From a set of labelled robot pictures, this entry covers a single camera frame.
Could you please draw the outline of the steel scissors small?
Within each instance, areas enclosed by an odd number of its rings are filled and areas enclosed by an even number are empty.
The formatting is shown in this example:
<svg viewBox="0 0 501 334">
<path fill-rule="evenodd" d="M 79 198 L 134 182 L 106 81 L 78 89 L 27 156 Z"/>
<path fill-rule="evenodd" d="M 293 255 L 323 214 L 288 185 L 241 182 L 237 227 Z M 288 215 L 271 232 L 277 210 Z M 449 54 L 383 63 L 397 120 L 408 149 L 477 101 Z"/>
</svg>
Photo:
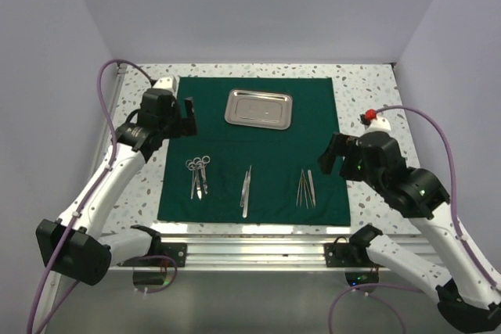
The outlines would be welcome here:
<svg viewBox="0 0 501 334">
<path fill-rule="evenodd" d="M 202 200 L 204 195 L 208 194 L 207 165 L 211 162 L 211 158 L 208 155 L 205 155 L 202 157 L 196 157 L 193 162 L 195 164 L 196 172 L 196 195 L 199 200 Z"/>
</svg>

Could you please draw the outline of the steel scalpel handle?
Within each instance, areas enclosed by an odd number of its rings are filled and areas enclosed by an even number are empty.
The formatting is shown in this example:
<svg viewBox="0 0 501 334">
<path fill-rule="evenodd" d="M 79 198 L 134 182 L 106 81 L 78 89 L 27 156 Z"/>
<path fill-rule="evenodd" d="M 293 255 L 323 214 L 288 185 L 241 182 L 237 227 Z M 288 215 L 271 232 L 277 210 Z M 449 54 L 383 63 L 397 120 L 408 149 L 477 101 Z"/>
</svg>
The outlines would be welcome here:
<svg viewBox="0 0 501 334">
<path fill-rule="evenodd" d="M 249 202 L 250 184 L 251 184 L 251 170 L 252 170 L 252 166 L 250 166 L 248 169 L 249 175 L 248 175 L 248 180 L 247 180 L 247 192 L 246 192 L 246 197 L 245 197 L 243 212 L 242 212 L 243 218 L 247 218 L 247 213 L 248 213 L 248 202 Z"/>
<path fill-rule="evenodd" d="M 240 196 L 240 207 L 242 207 L 242 208 L 244 206 L 244 201 L 245 201 L 246 192 L 247 192 L 248 175 L 249 175 L 249 171 L 246 171 L 245 176 L 244 176 L 244 180 L 243 180 L 243 187 L 241 190 L 241 196 Z"/>
</svg>

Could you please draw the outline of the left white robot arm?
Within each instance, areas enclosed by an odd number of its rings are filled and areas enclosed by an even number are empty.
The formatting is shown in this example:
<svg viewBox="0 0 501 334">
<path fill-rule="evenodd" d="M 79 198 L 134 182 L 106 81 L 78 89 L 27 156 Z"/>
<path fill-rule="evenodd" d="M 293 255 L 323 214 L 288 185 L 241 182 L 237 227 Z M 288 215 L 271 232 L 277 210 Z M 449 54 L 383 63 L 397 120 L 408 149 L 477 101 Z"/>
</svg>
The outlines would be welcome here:
<svg viewBox="0 0 501 334">
<path fill-rule="evenodd" d="M 163 141 L 196 133 L 192 98 L 179 103 L 168 89 L 147 89 L 140 107 L 117 129 L 116 142 L 85 190 L 55 221 L 43 220 L 36 228 L 44 265 L 94 286 L 116 264 L 134 259 L 157 264 L 163 255 L 159 232 L 136 224 L 103 236 L 103 226 L 128 183 Z"/>
</svg>

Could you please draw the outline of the green surgical cloth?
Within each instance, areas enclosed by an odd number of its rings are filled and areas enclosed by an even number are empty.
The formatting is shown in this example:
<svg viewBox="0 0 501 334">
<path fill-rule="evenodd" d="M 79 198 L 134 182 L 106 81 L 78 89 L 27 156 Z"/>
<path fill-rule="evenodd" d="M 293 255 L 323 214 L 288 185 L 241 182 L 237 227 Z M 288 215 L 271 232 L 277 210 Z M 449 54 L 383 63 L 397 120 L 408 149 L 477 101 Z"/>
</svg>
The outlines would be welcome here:
<svg viewBox="0 0 501 334">
<path fill-rule="evenodd" d="M 224 112 L 233 89 L 285 93 L 293 98 L 285 131 L 228 124 Z M 323 174 L 317 159 L 338 131 L 333 82 L 329 78 L 183 77 L 179 97 L 192 97 L 198 134 L 168 144 L 158 219 L 173 222 L 305 224 L 347 226 L 351 222 L 345 181 Z M 208 194 L 190 199 L 192 173 L 186 161 L 208 155 Z M 252 166 L 247 218 L 240 196 Z M 316 207 L 296 206 L 303 169 L 312 171 Z"/>
</svg>

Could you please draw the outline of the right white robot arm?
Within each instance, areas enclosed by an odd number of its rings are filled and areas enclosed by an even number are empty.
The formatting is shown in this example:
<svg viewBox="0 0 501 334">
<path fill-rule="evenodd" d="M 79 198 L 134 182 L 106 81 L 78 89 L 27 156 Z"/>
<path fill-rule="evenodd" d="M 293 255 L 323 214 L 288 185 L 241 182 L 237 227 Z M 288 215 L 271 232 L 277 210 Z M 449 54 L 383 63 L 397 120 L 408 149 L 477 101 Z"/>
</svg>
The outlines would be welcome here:
<svg viewBox="0 0 501 334">
<path fill-rule="evenodd" d="M 382 131 L 360 137 L 333 134 L 318 159 L 330 174 L 342 158 L 340 176 L 363 181 L 427 239 L 443 265 L 423 259 L 367 224 L 351 235 L 346 253 L 357 265 L 384 266 L 428 297 L 441 316 L 462 333 L 492 332 L 500 326 L 500 291 L 492 286 L 462 245 L 466 235 L 452 219 L 452 200 L 430 171 L 409 167 L 398 142 Z"/>
</svg>

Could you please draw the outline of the steel scissors large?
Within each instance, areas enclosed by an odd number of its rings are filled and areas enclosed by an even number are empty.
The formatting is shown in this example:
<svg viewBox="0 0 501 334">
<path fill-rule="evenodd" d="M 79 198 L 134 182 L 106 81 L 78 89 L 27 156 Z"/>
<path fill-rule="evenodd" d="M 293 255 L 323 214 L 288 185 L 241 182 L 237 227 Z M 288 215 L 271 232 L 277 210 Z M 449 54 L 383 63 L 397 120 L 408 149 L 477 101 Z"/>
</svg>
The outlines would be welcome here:
<svg viewBox="0 0 501 334">
<path fill-rule="evenodd" d="M 200 177 L 198 174 L 199 162 L 199 158 L 193 158 L 192 160 L 186 161 L 186 168 L 192 173 L 190 199 L 194 199 L 195 197 L 198 199 L 202 198 Z"/>
</svg>

